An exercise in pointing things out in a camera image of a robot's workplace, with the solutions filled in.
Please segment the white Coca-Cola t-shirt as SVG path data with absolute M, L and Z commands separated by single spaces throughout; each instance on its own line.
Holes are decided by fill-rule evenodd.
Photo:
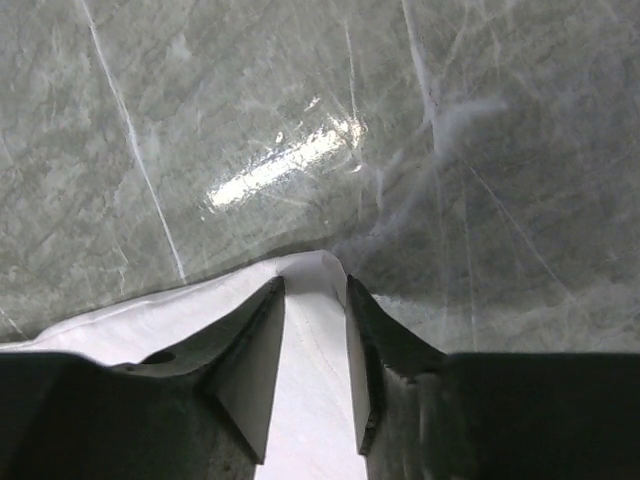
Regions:
M 268 280 L 285 283 L 283 345 L 260 479 L 364 479 L 346 347 L 346 274 L 318 250 L 264 260 L 213 280 L 63 320 L 2 352 L 66 352 L 136 362 L 209 326 Z

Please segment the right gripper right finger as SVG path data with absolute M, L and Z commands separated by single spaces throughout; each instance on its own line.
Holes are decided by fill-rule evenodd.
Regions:
M 371 479 L 635 479 L 639 358 L 444 354 L 346 285 L 356 446 Z

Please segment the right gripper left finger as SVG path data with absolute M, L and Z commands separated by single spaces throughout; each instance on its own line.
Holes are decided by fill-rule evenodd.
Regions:
M 276 277 L 137 363 L 1 357 L 5 479 L 251 479 L 265 460 L 285 313 Z

